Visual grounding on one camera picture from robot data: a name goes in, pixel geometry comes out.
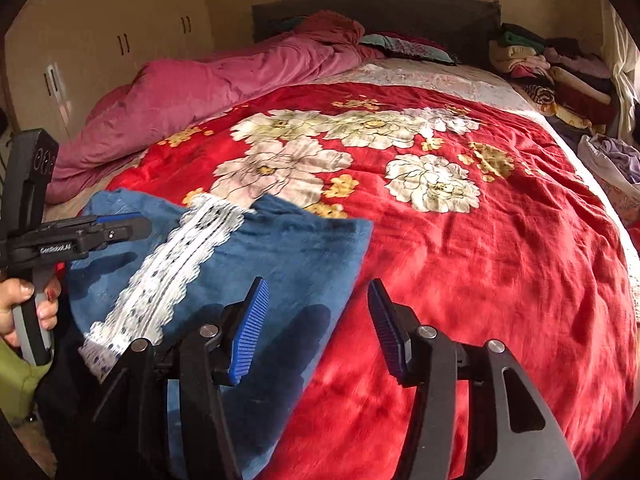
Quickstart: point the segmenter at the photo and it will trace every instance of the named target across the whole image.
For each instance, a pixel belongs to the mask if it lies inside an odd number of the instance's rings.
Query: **dark headboard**
[[[254,41],[273,36],[277,23],[334,10],[367,32],[394,30],[433,40],[462,63],[488,65],[488,41],[500,27],[500,3],[480,0],[281,0],[253,6]]]

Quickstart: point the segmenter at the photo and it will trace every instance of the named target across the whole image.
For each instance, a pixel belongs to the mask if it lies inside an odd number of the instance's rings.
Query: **pink duvet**
[[[190,124],[277,88],[380,57],[358,45],[363,34],[359,23],[321,11],[293,33],[242,53],[148,63],[130,87],[100,100],[79,135],[60,146],[47,202],[66,202],[129,162],[136,152]]]

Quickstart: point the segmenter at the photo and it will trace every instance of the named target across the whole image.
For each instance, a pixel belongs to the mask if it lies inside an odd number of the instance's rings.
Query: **gripper handle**
[[[35,267],[18,272],[18,276],[33,283],[34,293],[23,304],[15,305],[14,326],[20,342],[22,358],[34,366],[43,366],[51,361],[51,334],[40,326],[36,307],[47,300],[44,287],[56,272],[54,266]]]

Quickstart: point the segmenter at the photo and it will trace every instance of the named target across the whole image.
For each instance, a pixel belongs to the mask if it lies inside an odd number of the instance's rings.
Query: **white flower print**
[[[396,155],[386,165],[385,187],[400,202],[418,211],[468,213],[478,207],[480,190],[467,178],[469,172],[436,155]]]
[[[244,139],[249,144],[264,140],[294,140],[301,136],[315,137],[326,132],[331,118],[320,112],[300,112],[298,110],[270,110],[252,115],[231,128],[233,140]]]
[[[464,135],[471,130],[477,130],[480,126],[477,121],[444,108],[407,108],[402,113],[424,119],[430,126],[431,135],[433,135],[433,130],[438,132],[449,130]]]
[[[242,207],[265,193],[299,207],[319,202],[324,182],[314,173],[344,170],[353,162],[349,153],[324,150],[316,139],[301,136],[283,146],[279,140],[254,144],[247,156],[220,164],[221,177],[210,192]]]
[[[393,110],[376,113],[352,110],[334,116],[332,120],[334,125],[324,139],[340,139],[345,146],[376,150],[386,150],[391,146],[410,148],[416,135],[432,136],[425,119]]]

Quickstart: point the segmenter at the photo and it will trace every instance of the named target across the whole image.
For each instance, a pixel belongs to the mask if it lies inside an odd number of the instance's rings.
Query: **metal screw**
[[[146,347],[149,345],[146,339],[140,338],[136,339],[133,343],[131,343],[131,349],[134,352],[142,352],[146,350]]]
[[[433,326],[420,325],[418,335],[423,339],[434,339],[438,335],[438,331]]]
[[[203,325],[200,327],[200,335],[206,338],[218,335],[218,327],[215,325]]]
[[[497,354],[501,354],[502,352],[504,352],[504,343],[502,341],[498,341],[497,339],[491,339],[491,341],[489,341],[486,345],[489,347],[489,350],[491,350],[491,352],[495,352]]]

